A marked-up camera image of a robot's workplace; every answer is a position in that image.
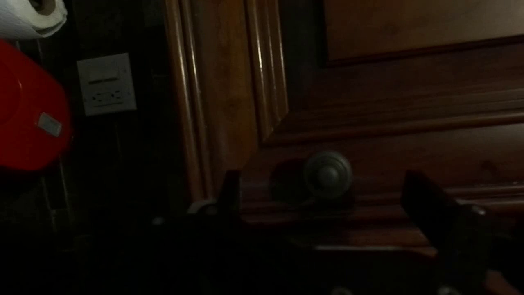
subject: light switch plate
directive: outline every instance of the light switch plate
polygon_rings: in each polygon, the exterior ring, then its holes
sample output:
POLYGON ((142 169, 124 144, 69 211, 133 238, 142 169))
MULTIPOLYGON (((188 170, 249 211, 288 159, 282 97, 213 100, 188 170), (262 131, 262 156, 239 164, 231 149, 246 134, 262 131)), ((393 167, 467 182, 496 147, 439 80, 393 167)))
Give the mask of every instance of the light switch plate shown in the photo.
POLYGON ((87 116, 136 110, 128 54, 77 62, 87 116))

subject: wooden door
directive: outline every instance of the wooden door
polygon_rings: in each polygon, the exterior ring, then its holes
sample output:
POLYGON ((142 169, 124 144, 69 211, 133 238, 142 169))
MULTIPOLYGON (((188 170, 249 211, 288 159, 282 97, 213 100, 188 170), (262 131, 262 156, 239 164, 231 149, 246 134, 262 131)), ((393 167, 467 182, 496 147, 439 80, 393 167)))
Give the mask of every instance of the wooden door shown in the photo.
POLYGON ((237 169, 244 220, 349 246, 426 244, 398 203, 406 170, 524 210, 524 2, 167 0, 167 15, 193 200, 237 169), (326 149, 352 164, 350 201, 277 200, 275 170, 326 149))

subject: red bag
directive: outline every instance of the red bag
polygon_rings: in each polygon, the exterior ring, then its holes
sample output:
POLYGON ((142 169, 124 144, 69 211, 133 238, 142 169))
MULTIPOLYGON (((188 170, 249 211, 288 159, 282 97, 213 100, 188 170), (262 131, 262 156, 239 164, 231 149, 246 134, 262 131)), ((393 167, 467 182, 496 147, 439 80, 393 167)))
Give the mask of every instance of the red bag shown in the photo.
POLYGON ((64 88, 0 41, 0 169, 41 170, 66 152, 70 134, 64 88))

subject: dark wall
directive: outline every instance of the dark wall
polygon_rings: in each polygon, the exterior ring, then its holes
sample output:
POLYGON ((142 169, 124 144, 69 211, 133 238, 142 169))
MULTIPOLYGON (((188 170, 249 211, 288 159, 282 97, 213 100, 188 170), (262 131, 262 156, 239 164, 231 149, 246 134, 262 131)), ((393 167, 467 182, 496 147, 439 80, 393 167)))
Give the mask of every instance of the dark wall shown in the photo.
POLYGON ((49 39, 18 43, 67 90, 74 142, 43 177, 0 187, 0 241, 88 244, 93 231, 185 206, 183 156, 170 90, 161 0, 69 0, 69 23, 49 39), (129 52, 138 111, 84 116, 75 62, 129 52))

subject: toilet paper roll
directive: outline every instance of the toilet paper roll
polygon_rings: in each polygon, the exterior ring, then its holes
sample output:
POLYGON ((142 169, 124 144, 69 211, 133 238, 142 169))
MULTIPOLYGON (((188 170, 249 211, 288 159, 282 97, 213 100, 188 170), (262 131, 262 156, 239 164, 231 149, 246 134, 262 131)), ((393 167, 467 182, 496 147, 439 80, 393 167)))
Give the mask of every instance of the toilet paper roll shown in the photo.
POLYGON ((66 21, 64 0, 0 0, 0 38, 48 38, 66 21))

